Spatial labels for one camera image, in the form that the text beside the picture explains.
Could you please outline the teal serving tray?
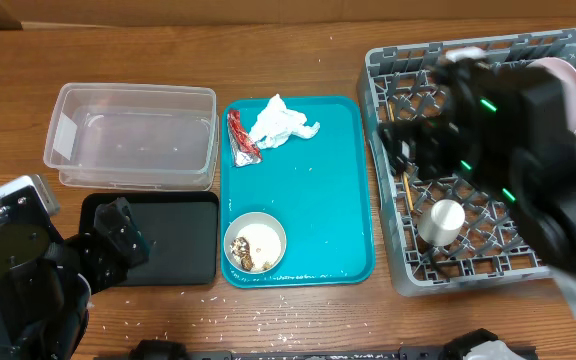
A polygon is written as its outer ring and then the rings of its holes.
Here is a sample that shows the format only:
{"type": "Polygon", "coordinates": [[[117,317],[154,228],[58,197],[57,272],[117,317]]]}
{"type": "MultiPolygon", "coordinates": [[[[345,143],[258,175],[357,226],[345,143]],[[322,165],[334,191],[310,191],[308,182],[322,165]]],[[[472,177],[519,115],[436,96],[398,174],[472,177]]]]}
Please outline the teal serving tray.
{"type": "Polygon", "coordinates": [[[231,263],[225,239],[222,274],[244,289],[362,282],[376,255],[360,110],[345,96],[285,103],[320,124],[313,138],[293,136],[245,167],[234,166],[226,131],[220,146],[220,229],[247,213],[269,214],[285,230],[285,254],[274,269],[247,274],[231,263]]]}

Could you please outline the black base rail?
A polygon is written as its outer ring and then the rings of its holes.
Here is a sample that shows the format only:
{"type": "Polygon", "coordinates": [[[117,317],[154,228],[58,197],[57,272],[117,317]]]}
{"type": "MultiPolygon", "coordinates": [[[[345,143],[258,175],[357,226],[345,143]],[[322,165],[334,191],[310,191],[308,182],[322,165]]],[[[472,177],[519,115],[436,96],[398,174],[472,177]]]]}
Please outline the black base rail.
{"type": "Polygon", "coordinates": [[[232,351],[190,352],[181,343],[142,340],[122,355],[101,355],[99,359],[191,359],[191,360],[445,360],[518,359],[538,360],[534,346],[509,347],[483,328],[461,335],[444,345],[399,346],[394,350],[235,353],[232,351]]]}

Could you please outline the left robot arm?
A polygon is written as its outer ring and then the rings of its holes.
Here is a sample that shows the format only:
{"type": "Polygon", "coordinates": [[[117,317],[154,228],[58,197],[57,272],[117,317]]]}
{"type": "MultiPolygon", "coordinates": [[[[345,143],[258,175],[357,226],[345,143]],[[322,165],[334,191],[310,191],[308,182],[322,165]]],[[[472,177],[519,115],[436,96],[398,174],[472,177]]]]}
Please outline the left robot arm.
{"type": "Polygon", "coordinates": [[[0,359],[68,359],[82,340],[92,295],[124,282],[150,247],[124,197],[98,206],[68,239],[37,191],[0,198],[0,359]]]}

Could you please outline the grey bowl with rice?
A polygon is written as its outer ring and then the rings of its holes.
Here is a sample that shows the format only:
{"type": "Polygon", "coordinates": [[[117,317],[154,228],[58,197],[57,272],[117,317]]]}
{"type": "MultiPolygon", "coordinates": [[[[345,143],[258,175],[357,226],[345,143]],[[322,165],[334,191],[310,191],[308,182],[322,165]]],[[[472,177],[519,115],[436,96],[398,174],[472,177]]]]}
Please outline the grey bowl with rice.
{"type": "Polygon", "coordinates": [[[287,249],[284,227],[273,216],[249,212],[232,221],[222,239],[226,262],[245,274],[276,268],[287,249]]]}

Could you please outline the red foil wrapper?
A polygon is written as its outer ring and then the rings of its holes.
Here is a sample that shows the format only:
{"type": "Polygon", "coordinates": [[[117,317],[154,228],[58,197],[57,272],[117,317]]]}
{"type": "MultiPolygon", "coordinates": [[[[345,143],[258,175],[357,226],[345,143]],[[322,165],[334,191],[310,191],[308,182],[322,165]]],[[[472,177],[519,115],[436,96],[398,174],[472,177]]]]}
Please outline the red foil wrapper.
{"type": "Polygon", "coordinates": [[[239,110],[228,111],[227,128],[234,166],[244,167],[261,163],[261,151],[243,127],[239,110]]]}

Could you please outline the wooden chopstick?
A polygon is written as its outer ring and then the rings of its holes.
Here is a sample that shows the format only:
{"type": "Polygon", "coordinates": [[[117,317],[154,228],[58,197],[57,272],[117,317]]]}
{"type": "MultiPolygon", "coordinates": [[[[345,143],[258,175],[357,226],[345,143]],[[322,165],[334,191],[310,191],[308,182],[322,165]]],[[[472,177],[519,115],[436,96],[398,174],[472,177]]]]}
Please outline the wooden chopstick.
{"type": "Polygon", "coordinates": [[[388,103],[388,110],[389,110],[389,119],[390,121],[396,121],[396,116],[394,115],[393,105],[388,103]]]}
{"type": "Polygon", "coordinates": [[[403,181],[403,185],[404,185],[404,191],[405,191],[405,198],[406,198],[406,203],[408,206],[408,210],[410,212],[414,211],[414,203],[412,201],[412,194],[411,194],[411,190],[410,190],[410,184],[409,184],[409,180],[408,180],[408,174],[406,172],[404,172],[402,174],[402,181],[403,181]]]}

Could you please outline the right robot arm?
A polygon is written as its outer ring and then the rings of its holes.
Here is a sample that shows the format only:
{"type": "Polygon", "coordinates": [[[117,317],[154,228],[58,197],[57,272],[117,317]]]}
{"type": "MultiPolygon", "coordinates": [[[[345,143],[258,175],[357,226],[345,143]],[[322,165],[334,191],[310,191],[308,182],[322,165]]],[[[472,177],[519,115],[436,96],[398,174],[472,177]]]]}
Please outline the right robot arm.
{"type": "Polygon", "coordinates": [[[449,90],[439,115],[378,126],[391,169],[458,174],[502,201],[576,319],[576,137],[561,81],[542,67],[494,70],[472,58],[442,61],[432,78],[449,90]]]}

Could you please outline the white napkin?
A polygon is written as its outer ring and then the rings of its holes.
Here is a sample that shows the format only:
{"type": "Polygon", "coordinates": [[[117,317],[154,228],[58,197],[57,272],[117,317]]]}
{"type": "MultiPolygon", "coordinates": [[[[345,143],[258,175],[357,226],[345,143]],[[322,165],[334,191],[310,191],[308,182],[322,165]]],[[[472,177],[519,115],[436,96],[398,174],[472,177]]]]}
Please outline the white napkin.
{"type": "Polygon", "coordinates": [[[266,107],[257,115],[249,137],[261,150],[278,148],[291,136],[311,139],[320,129],[320,123],[307,125],[304,113],[289,109],[279,94],[273,96],[266,107]]]}

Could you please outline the grey dishwasher rack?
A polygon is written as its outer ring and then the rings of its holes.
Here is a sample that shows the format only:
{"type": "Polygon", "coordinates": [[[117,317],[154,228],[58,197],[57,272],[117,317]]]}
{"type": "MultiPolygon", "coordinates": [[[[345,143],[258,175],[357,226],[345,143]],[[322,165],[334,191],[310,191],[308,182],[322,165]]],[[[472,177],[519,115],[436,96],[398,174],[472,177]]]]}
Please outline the grey dishwasher rack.
{"type": "Polygon", "coordinates": [[[388,103],[393,105],[396,120],[438,114],[447,93],[437,88],[428,69],[447,51],[470,46],[484,50],[495,70],[525,67],[544,57],[563,59],[576,69],[576,28],[378,47],[367,52],[357,92],[375,164],[391,279],[403,296],[484,288],[550,275],[519,236],[504,204],[475,191],[458,176],[422,181],[416,166],[409,165],[406,173],[414,203],[410,212],[402,176],[391,173],[377,134],[378,125],[390,121],[388,103]],[[419,236],[417,224],[424,211],[445,198],[457,201],[466,219],[454,242],[431,248],[419,236]]]}

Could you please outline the large white plate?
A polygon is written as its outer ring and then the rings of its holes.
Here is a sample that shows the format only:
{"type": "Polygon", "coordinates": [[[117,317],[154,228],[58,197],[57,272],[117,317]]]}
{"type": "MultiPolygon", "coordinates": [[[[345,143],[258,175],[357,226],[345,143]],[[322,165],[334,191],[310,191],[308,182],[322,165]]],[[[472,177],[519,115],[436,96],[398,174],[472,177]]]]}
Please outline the large white plate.
{"type": "Polygon", "coordinates": [[[533,61],[530,67],[541,67],[556,76],[562,83],[566,109],[567,128],[576,134],[576,69],[569,62],[545,57],[533,61]]]}

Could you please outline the black plastic tray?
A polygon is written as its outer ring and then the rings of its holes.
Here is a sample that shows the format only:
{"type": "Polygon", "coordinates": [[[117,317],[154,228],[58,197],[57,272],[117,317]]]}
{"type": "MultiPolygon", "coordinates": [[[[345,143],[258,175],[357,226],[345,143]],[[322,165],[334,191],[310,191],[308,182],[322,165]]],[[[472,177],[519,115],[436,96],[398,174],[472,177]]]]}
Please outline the black plastic tray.
{"type": "Polygon", "coordinates": [[[122,287],[206,285],[216,273],[219,199],[209,191],[123,192],[150,245],[122,287]]]}

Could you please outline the white cup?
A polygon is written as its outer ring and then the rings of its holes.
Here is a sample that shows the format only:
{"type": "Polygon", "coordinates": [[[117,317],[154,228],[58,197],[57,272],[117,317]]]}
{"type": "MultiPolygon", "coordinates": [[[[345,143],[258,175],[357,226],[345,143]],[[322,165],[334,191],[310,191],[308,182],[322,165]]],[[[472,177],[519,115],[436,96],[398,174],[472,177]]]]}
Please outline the white cup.
{"type": "Polygon", "coordinates": [[[417,230],[426,243],[442,247],[457,239],[464,222],[463,207],[454,200],[443,199],[423,213],[417,230]]]}

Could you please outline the clear plastic bin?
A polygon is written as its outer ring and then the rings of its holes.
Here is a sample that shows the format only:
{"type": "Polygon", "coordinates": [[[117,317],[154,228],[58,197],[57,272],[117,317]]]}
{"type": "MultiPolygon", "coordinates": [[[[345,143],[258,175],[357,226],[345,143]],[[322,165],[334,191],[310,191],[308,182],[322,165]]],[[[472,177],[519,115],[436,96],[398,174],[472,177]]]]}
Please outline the clear plastic bin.
{"type": "Polygon", "coordinates": [[[210,88],[67,83],[54,105],[43,162],[66,186],[206,191],[218,142],[210,88]]]}

